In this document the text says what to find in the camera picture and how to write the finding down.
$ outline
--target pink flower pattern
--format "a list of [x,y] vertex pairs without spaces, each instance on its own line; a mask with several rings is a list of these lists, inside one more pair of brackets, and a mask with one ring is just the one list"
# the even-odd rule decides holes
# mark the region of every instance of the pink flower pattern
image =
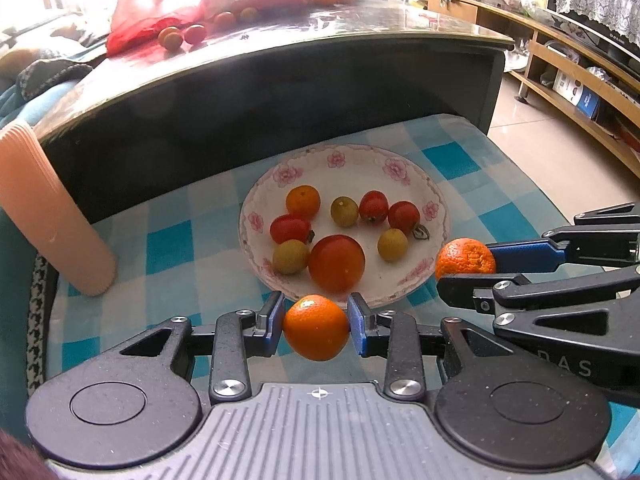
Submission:
[[264,272],[268,276],[271,276],[272,278],[276,277],[276,271],[273,268],[273,264],[267,258],[262,259],[262,272]]
[[287,184],[293,184],[303,173],[304,170],[302,168],[295,168],[285,164],[284,166],[278,166],[278,169],[273,172],[273,179],[278,183],[278,187],[285,187]]
[[415,278],[420,278],[424,272],[431,266],[433,263],[433,258],[425,258],[415,266],[414,270],[409,272],[402,280],[398,282],[398,285],[404,285],[409,280],[413,280]]
[[262,217],[258,215],[255,211],[249,215],[249,224],[251,224],[251,229],[262,234],[262,228],[264,227],[264,221]]
[[344,166],[344,153],[339,150],[333,150],[330,155],[326,157],[326,163],[329,168],[341,168]]
[[436,204],[435,202],[430,200],[429,202],[427,202],[427,205],[422,208],[422,214],[424,215],[425,219],[431,221],[436,218],[436,216],[438,216],[439,208],[439,204]]
[[406,172],[406,164],[399,158],[388,158],[385,161],[383,171],[388,174],[393,180],[397,180],[403,186],[411,184],[409,175]]

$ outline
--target box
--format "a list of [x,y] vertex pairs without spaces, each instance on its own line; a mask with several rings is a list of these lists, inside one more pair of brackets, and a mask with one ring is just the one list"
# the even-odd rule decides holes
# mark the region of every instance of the box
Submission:
[[600,96],[594,94],[577,79],[558,70],[554,82],[554,92],[560,94],[572,105],[582,111],[588,118],[593,119],[598,111]]

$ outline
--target white plate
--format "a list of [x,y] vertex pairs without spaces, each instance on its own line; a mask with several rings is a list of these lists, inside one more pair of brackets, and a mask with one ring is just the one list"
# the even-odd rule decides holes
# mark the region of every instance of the white plate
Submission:
[[[271,222],[286,214],[287,193],[307,184],[320,193],[320,211],[313,219],[314,243],[332,234],[348,235],[362,246],[366,267],[353,292],[363,295],[369,306],[383,306],[399,300],[421,286],[434,270],[434,260],[449,237],[449,215],[442,192],[426,173],[406,158],[373,146],[317,146],[283,160],[265,173],[249,191],[240,211],[240,247],[256,275],[269,288],[281,290],[290,300],[307,294],[322,294],[342,307],[345,294],[328,294],[320,289],[305,269],[293,276],[277,274],[271,265],[275,243],[269,234]],[[409,200],[420,210],[420,221],[430,233],[429,240],[410,237],[406,256],[388,264],[378,254],[378,237],[388,229],[358,222],[354,227],[338,227],[330,215],[332,201],[349,196],[360,203],[370,190],[382,191],[392,205]]]

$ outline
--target shelf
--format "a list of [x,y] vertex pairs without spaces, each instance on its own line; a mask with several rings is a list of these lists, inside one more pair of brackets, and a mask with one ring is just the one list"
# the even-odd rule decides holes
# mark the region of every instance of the shelf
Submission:
[[623,115],[628,117],[633,124],[640,124],[640,107],[633,104],[615,88],[612,88],[601,79],[598,79],[592,73],[587,72],[587,69],[571,62],[571,60],[560,56],[559,54],[556,54],[546,46],[535,43],[534,41],[529,42],[529,51],[532,56],[544,59],[546,62],[555,66],[565,74],[580,81],[583,85],[595,92],[606,102],[610,103]]
[[599,54],[598,52],[591,50],[589,47],[580,43],[577,40],[574,40],[571,36],[561,32],[560,30],[556,30],[554,28],[548,27],[543,23],[537,22],[528,18],[527,16],[522,16],[520,14],[516,14],[515,12],[509,12],[508,10],[499,9],[498,7],[491,6],[489,4],[484,4],[482,2],[478,2],[476,0],[459,0],[460,2],[465,2],[468,4],[473,4],[479,9],[487,10],[493,14],[504,17],[512,22],[519,23],[524,25],[527,28],[531,28],[532,30],[536,30],[545,36],[553,38],[555,40],[564,43],[565,45],[574,49],[578,54],[586,57],[587,59],[591,59],[596,65],[603,67],[604,70],[611,76],[614,76],[623,82],[626,83],[629,87],[633,88],[635,91],[640,92],[640,81],[634,78],[620,67],[615,65],[613,62],[606,59],[606,54],[604,52]]
[[558,108],[563,114],[578,124],[578,126],[589,132],[598,142],[603,144],[611,153],[619,158],[626,167],[633,171],[636,176],[640,177],[640,161],[638,161],[634,155],[633,150],[624,142],[619,142],[611,137],[602,126],[590,120],[590,118],[562,96],[543,87],[539,83],[526,79],[522,74],[518,74],[517,72],[510,73],[536,94],[540,95],[540,97]]

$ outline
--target tile floor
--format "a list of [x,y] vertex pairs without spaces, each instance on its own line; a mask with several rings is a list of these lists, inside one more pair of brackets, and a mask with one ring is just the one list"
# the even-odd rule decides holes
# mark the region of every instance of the tile floor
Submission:
[[572,219],[582,211],[640,200],[640,178],[597,140],[505,74],[489,138]]

